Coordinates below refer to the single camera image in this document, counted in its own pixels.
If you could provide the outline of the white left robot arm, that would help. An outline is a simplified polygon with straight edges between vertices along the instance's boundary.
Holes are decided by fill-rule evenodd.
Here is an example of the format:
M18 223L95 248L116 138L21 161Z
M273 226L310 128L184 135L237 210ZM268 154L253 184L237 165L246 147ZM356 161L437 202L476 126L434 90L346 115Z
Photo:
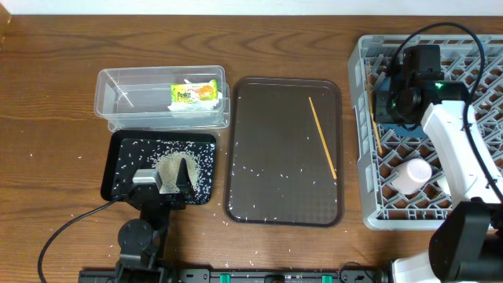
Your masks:
M123 201L140 211L137 219L126 222L119 230L119 261L112 281L171 283L178 273L163 259L173 210L185 209L195 199L195 190L189 177L185 159L181 159L176 172L176 193L161 193L162 179L157 169L139 169L131 184L121 190Z

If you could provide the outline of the black waste tray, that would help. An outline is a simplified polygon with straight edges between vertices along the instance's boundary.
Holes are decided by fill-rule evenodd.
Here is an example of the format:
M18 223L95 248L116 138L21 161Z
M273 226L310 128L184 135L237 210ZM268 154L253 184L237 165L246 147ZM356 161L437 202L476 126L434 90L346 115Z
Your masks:
M211 134L162 132L150 130L118 130L110 141L101 197L110 201L121 189L131 184L138 169L155 169L153 161L172 152L192 152L201 166L195 199L188 204L203 205L211 199L215 173L216 139Z

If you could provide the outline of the pile of rice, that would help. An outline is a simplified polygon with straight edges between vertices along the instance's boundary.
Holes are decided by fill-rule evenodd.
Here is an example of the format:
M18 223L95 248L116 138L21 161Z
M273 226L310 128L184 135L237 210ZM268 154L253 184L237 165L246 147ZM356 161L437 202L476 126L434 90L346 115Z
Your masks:
M197 193L200 191L198 182L201 166L198 164L196 156L192 152L172 152L159 156L153 161L153 167L158 170L162 180L161 194L179 192L176 181L182 159L186 161L189 179L193 188Z

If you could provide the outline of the white napkin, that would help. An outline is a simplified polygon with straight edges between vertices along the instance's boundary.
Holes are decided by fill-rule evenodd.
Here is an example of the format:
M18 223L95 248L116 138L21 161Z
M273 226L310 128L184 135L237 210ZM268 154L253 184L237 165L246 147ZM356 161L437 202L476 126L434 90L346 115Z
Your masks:
M194 104L184 104L179 102L171 101L171 104L167 107L171 112L196 112L196 111L206 111L212 110L215 106L220 103L221 94L218 91L218 98L213 101L200 101Z

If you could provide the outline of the pink cup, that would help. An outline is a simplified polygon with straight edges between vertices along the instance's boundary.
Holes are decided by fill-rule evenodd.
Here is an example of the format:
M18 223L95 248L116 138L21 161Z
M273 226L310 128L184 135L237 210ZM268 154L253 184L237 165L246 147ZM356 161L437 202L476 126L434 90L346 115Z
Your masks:
M431 178L432 169L425 160L415 158L398 165L394 170L397 177L391 182L393 188L404 195L414 194Z

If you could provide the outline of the brown plastic tray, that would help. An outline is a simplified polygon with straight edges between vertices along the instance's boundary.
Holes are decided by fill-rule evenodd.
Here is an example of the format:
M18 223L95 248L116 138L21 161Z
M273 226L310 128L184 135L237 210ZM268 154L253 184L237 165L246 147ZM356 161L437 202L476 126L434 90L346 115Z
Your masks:
M336 170L329 170L311 96ZM224 212L243 224L332 227L344 213L340 88L325 79L247 77L235 86Z

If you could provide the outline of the grey dishwasher rack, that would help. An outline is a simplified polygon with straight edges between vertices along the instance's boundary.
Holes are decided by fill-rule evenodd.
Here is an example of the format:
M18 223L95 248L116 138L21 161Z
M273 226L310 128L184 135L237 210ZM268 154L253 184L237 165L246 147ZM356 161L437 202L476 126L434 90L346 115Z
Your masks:
M441 69L447 80L473 86L479 70L479 51L468 35L418 35L407 41L403 35L362 36L347 63L351 104L356 116L359 158L358 182L362 220L371 230L436 230L450 213L451 197L437 185L443 176L438 155L426 138L405 138L378 126L383 154L379 155L369 111L366 77L380 84L399 46L437 45ZM431 179L419 191L404 195L395 191L393 172L404 161L421 158L432 169Z

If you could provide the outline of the yellow green snack wrapper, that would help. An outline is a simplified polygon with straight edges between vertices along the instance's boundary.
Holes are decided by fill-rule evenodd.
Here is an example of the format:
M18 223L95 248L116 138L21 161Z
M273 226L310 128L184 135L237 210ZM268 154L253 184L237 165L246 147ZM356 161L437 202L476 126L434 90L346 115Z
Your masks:
M215 79L207 83L185 83L171 85L171 100L184 104L213 101L218 98L218 84Z

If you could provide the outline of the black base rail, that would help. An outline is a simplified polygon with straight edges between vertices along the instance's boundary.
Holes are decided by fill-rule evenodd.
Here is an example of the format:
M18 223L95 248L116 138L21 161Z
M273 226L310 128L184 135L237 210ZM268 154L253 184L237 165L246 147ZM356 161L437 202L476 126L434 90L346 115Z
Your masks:
M113 270L82 270L79 283L392 283L389 268L370 270L348 262L338 270L208 270L156 268L131 270L118 265Z

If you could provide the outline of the dark blue plate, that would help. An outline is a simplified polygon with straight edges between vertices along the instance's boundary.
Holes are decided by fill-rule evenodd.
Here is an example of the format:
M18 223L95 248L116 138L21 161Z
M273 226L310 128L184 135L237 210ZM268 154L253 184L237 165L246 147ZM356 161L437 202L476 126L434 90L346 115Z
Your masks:
M413 129L412 131L408 131L406 128L399 126L398 124L379 122L377 120L377 118L376 118L377 100L382 97L388 98L388 91L389 91L390 83L391 83L391 79L389 77L384 77L383 81L380 84L376 84L374 86L373 102L372 102L372 107L373 107L372 117L373 117L374 121L376 122L376 125L381 126L382 128L384 128L385 131L393 130L395 132L395 135L400 136L400 137L426 138L427 135L423 132L423 129L421 126L418 126L417 128Z

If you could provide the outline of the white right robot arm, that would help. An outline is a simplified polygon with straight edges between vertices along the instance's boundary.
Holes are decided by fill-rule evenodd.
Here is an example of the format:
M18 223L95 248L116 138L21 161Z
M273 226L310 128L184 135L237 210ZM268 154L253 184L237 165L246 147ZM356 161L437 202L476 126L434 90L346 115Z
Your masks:
M428 250L396 259L376 282L495 282L502 279L502 177L472 111L472 91L446 81L440 48L412 46L392 63L388 90L376 91L373 118L431 140L450 188L453 210Z

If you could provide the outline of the white green cup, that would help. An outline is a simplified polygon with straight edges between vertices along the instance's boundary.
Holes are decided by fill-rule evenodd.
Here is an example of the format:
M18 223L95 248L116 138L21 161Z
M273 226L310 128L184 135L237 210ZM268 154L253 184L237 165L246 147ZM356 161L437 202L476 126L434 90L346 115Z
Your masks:
M448 185L448 182L446 180L446 176L443 175L441 178L437 179L437 185L441 189L442 192L444 192L446 195L451 195L450 193L450 187Z

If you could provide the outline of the clear plastic bin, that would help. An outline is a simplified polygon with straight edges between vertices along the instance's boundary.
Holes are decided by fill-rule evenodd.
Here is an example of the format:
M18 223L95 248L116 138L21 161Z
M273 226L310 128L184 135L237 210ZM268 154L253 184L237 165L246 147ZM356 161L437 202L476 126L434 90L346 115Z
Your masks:
M170 86L215 79L221 94L212 110L171 112ZM99 72L94 113L110 131L122 129L193 130L229 126L230 94L219 65L108 68Z

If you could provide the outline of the wooden chopstick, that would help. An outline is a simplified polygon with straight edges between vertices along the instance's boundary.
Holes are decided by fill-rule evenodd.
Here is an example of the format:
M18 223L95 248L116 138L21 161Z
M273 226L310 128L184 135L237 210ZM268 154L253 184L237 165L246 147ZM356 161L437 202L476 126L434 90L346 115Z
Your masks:
M369 96L369 111L370 111L370 118L371 118L372 126L373 126L373 133L374 133L375 138L376 138L376 148L377 148L378 154L382 155L383 154L383 149L382 149L382 145L381 145L381 142L380 142L380 134L379 134L378 126L377 126L376 121L374 119L373 85L371 84L371 79L370 79L369 75L366 77L366 91L367 91L367 94Z
M310 102L310 108L311 108L311 111L312 111L312 114L313 114L313 117L314 117L314 122L316 124L316 127L318 129L318 133L319 133L319 137L321 139L321 144L322 144L324 152L325 152L325 157L326 157L328 165L329 165L329 170L330 170L330 172L332 174L333 179L337 180L337 174L336 174L336 170L335 170L335 167L333 165L333 162L332 162L332 157L330 155L329 148L327 146L327 143L326 143L326 140L325 140L325 136L324 136L324 133L323 133L323 130L321 128L321 124L320 124L320 121L319 121L319 118L318 118L318 114L317 114L316 108L314 107L314 103L313 103L313 100L312 100L311 96L308 97L308 100Z

